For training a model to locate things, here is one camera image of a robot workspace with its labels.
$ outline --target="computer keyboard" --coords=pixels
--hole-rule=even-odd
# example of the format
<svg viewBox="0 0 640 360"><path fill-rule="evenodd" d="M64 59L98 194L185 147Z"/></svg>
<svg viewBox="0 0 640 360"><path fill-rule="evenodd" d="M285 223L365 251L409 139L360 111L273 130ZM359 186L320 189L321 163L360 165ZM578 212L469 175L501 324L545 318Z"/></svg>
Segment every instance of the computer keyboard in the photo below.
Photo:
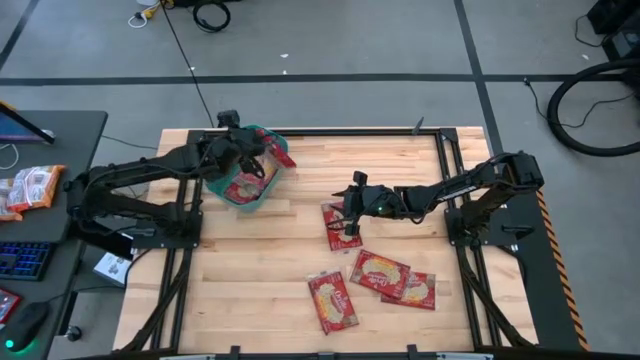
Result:
<svg viewBox="0 0 640 360"><path fill-rule="evenodd" d="M50 243L0 242L0 279L40 281L53 247Z"/></svg>

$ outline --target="black desk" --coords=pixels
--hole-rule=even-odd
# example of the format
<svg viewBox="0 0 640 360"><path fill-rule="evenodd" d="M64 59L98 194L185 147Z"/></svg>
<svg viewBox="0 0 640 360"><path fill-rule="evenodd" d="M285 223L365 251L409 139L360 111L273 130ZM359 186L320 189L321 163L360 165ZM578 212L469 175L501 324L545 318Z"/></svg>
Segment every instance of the black desk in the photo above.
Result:
<svg viewBox="0 0 640 360"><path fill-rule="evenodd" d="M38 239L58 242L66 238L69 227L62 184L91 166L107 120L107 113L102 111L21 111L20 114L35 125L52 130L56 134L56 142L52 146L17 145L20 161L13 169L0 171L0 178L13 177L20 169L36 165L63 164L67 169L58 182L53 206L50 209L25 212L22 222L0 223L0 240ZM22 296L23 300L18 309L30 302L44 301L69 292L84 249L84 243L77 239L60 242L42 281L0 280L0 287ZM16 354L0 346L0 359L46 359L53 337L58 333L67 301L67 296L64 296L51 302L51 312L28 351Z"/></svg>

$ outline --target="wooden tabletop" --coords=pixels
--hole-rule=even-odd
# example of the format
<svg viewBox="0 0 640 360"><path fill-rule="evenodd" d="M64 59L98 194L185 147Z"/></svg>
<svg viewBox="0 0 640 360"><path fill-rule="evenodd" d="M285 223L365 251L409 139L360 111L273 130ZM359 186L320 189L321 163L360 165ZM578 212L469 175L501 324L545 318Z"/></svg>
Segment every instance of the wooden tabletop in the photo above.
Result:
<svg viewBox="0 0 640 360"><path fill-rule="evenodd" d="M489 158L481 127L457 128L464 166ZM164 130L158 155L186 142L188 130ZM331 252L320 203L352 183L428 185L442 180L432 136L287 138L298 168L286 170L255 213L244 214L203 192L204 225L194 252L180 353L387 352L472 350L455 250L447 241L444 205L420 225L363 217L364 249L437 276L437 309L380 302L378 293L347 282L360 324L325 336L305 280L340 269L349 278L356 251ZM148 200L175 200L177 181L151 184ZM493 298L531 342L535 329L517 261L491 247L484 257ZM114 348L129 342L157 303L165 250L151 251L132 269ZM476 298L483 340L486 317ZM171 321L166 321L163 345Z"/></svg>

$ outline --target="computer mouse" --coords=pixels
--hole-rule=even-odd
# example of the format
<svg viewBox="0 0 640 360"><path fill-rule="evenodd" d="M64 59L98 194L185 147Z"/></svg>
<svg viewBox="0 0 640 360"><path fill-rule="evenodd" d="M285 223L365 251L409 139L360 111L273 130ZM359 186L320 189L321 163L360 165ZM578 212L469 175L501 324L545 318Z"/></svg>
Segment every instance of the computer mouse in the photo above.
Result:
<svg viewBox="0 0 640 360"><path fill-rule="evenodd" d="M13 314L4 329L4 346L12 352L26 348L49 314L49 303L35 302Z"/></svg>

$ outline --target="concrete floor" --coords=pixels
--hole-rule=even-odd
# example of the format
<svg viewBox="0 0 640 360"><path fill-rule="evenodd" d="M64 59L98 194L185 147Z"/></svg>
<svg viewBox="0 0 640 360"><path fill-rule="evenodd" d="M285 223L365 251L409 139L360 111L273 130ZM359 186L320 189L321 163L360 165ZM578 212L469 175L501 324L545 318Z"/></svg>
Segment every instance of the concrete floor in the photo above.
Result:
<svg viewBox="0 0 640 360"><path fill-rule="evenodd" d="M245 77L284 71L571 74L606 61L601 49L573 39L574 20L594 3L245 0L229 4L231 25L213 35L200 32L184 9L169 11L169 16L198 76L238 76L204 81L202 92L212 112L235 108L245 124L264 126L413 125L424 116L426 126L484 126L492 139L499 136L505 150L534 154L546 179L546 200L592 349L640 354L640 283L634 266L640 222L633 205L640 188L639 154L597 159L563 148L536 116L529 89L515 81L518 77L487 83L486 98L472 76L368 82L293 77L279 83ZM461 4L477 51L476 68L459 22ZM163 128L208 126L194 86L171 79L189 72L161 12L146 28L135 30L126 24L140 9L133 0L3 0L0 49L11 43L25 9L33 12L24 30L8 58L0 56L3 100L22 109L104 110L110 115L105 134L152 146ZM598 40L588 22L581 25L583 38ZM133 77L164 79L157 85L144 85L144 80L107 85L104 80ZM98 79L87 86L77 81L80 78ZM45 86L19 86L29 79ZM557 85L534 84L543 108ZM561 117L579 122L597 99L628 91L613 83L580 85L563 102ZM636 141L639 110L633 99L602 106L575 136L598 145ZM152 154L103 140L94 162ZM57 340L51 358L108 352L121 296L81 295L73 322L83 327L86 337L76 343Z"/></svg>

